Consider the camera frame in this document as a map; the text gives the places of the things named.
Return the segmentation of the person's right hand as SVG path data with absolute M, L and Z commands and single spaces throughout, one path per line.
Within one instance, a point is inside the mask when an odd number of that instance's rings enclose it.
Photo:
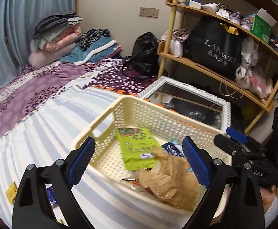
M 260 187 L 260 193 L 262 197 L 264 212 L 267 212 L 273 204 L 276 195 L 276 187 L 274 185 L 270 188 Z

